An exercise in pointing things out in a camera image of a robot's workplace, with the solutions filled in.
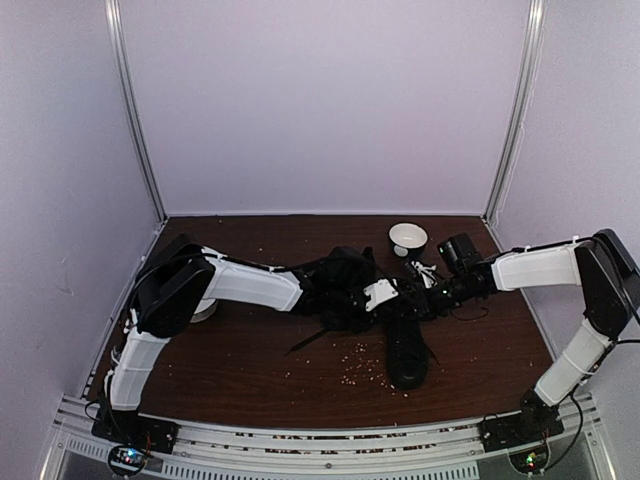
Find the white wall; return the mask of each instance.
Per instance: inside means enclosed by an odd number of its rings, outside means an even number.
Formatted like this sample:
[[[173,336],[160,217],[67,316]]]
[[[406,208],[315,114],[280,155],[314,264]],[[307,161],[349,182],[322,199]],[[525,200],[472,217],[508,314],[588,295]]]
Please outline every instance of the white wall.
[[[35,478],[154,229],[100,0],[0,2],[0,478]]]
[[[499,216],[505,246],[614,228],[640,262],[640,3],[551,1],[525,137]],[[556,352],[583,311],[577,288],[530,292]],[[640,338],[632,324],[627,335]],[[640,478],[640,350],[592,381],[622,478]]]
[[[172,214],[481,213],[526,0],[123,2]]]

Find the aluminum frame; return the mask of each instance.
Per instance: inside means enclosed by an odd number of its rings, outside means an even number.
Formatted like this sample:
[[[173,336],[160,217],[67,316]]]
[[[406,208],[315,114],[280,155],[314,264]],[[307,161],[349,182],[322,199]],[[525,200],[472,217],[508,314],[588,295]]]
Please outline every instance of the aluminum frame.
[[[589,440],[589,453],[598,478],[615,480],[606,432],[593,399],[582,395],[579,402],[584,412],[582,435]],[[96,460],[106,458],[105,452],[112,444],[91,436],[92,421],[84,413],[86,403],[63,398],[50,435],[51,448],[40,472],[41,480],[58,479],[67,451]],[[95,415],[96,408],[90,407],[88,412]],[[555,438],[573,437],[579,416],[572,402],[566,401],[560,406],[560,416],[566,430]],[[159,478],[225,478],[225,475],[232,478],[235,475],[235,478],[271,480],[409,479],[412,474],[452,468],[469,467],[471,470],[467,471],[473,472],[476,462],[508,453],[506,450],[484,452],[477,428],[482,418],[405,427],[332,430],[261,429],[172,421],[180,426],[173,454],[154,454],[154,464],[148,466],[148,473]]]
[[[131,130],[131,137],[136,150],[136,157],[142,170],[144,183],[153,202],[153,207],[158,221],[163,222],[167,219],[167,214],[160,196],[158,182],[153,173],[153,167],[149,160],[149,152],[142,131],[142,123],[140,122],[140,114],[136,98],[133,92],[133,82],[131,80],[131,71],[129,69],[129,60],[127,58],[127,49],[124,40],[124,32],[122,30],[122,20],[120,18],[120,0],[105,0],[105,8],[107,12],[107,24],[109,26],[109,35],[113,45],[113,52],[118,65],[118,73],[120,75],[120,86],[124,96],[124,103],[127,110],[127,120]]]
[[[522,141],[522,121],[531,98],[533,80],[538,67],[546,3],[546,0],[531,0],[529,6],[529,21],[511,118],[509,119],[496,178],[483,215],[483,219],[491,226],[495,226],[498,221],[498,213],[507,193],[510,176]]]

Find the white cable tie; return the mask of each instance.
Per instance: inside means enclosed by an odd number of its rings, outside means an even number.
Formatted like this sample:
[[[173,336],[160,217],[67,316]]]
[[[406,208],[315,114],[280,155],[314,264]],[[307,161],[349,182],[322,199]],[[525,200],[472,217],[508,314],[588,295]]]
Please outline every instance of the white cable tie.
[[[582,370],[578,365],[576,365],[575,362],[569,358],[569,356],[567,355],[567,351],[566,350],[564,350],[562,352],[562,356],[567,360],[567,362],[569,362],[573,366],[573,368],[578,370],[581,374],[588,375],[588,376],[593,375],[594,372],[586,372],[586,371]]]
[[[111,361],[116,365],[120,365],[120,360],[118,360],[114,355],[115,355],[115,352],[113,349],[111,349]]]

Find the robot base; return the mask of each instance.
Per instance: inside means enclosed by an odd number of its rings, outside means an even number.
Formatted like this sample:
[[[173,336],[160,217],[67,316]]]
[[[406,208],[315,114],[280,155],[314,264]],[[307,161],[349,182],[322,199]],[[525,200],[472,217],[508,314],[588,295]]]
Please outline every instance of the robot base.
[[[155,418],[140,417],[136,412],[136,430],[138,432],[144,432],[144,434],[138,435],[136,440],[131,445],[141,452],[147,450],[147,436],[151,439],[150,450],[152,452],[171,454],[173,452],[173,446],[176,443],[176,437],[178,436],[178,425],[166,420],[158,420]],[[110,426],[108,422],[104,422],[100,416],[93,423],[91,428],[91,434],[98,438],[104,438],[115,443],[128,443],[124,442],[120,431],[113,426]]]
[[[487,453],[544,439],[543,431],[523,433],[521,413],[483,420],[478,425],[478,429],[484,451]],[[554,418],[545,423],[544,434],[547,437],[560,435],[562,432],[564,432],[562,420]]]

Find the dark wooden surface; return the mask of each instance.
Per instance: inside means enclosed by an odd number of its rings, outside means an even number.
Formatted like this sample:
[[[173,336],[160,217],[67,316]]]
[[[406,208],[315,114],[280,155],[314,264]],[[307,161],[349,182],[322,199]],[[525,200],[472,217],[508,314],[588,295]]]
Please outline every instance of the dark wooden surface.
[[[402,262],[387,246],[398,221],[429,233],[424,260],[437,263],[435,245],[468,232],[484,255],[496,246],[472,217],[207,217],[169,221],[158,248],[179,233],[230,255],[291,265],[329,253],[336,245],[374,247],[391,275]],[[204,323],[191,325],[162,352],[144,391],[145,413],[260,427],[341,428],[407,425],[485,415],[518,408],[524,391],[550,365],[550,357],[518,292],[491,297],[489,314],[463,322],[425,323],[422,332],[440,364],[431,362],[425,384],[393,389],[384,368],[380,327],[362,335],[328,334],[300,352],[288,349],[319,329],[318,318],[226,302]],[[470,302],[460,317],[474,317]],[[114,334],[112,343],[118,338]],[[107,369],[106,357],[96,378]],[[92,396],[101,382],[94,382]]]

